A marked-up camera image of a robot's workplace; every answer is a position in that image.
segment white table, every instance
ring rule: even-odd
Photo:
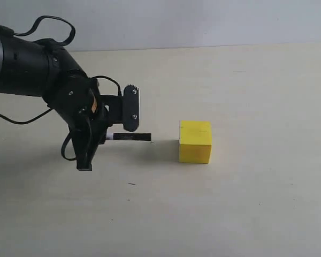
[[[321,43],[73,56],[140,88],[154,143],[108,142],[79,172],[56,113],[0,120],[0,256],[321,256]],[[45,109],[0,95],[14,119]],[[177,162],[181,119],[211,121],[210,164]]]

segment yellow cube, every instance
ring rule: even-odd
[[[181,120],[180,162],[209,163],[212,133],[209,122]]]

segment white wall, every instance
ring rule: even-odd
[[[321,41],[321,0],[0,0],[0,24],[27,31],[40,15],[77,28],[70,50]],[[45,22],[35,38],[65,38]]]

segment robotic arm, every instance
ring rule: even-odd
[[[32,34],[46,18],[70,25],[71,32],[65,41],[40,39],[30,42],[18,38]],[[77,169],[85,171],[91,170],[91,161],[98,145],[104,144],[108,137],[108,127],[123,124],[124,129],[130,132],[138,128],[139,90],[128,85],[122,93],[120,85],[109,77],[99,75],[89,78],[64,48],[74,37],[74,26],[53,16],[39,17],[26,33],[15,33],[12,29],[0,25],[0,93],[43,98],[49,110],[25,123],[15,123],[27,124],[55,110],[69,127],[61,154],[69,161],[76,160]],[[99,78],[116,84],[118,94],[100,95],[97,81]],[[1,114],[0,117],[12,122]],[[151,135],[117,134],[115,139],[149,141]],[[67,158],[64,154],[70,140],[75,158]]]

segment yellow block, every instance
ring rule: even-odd
[[[209,163],[212,133],[209,122],[181,120],[180,162]]]

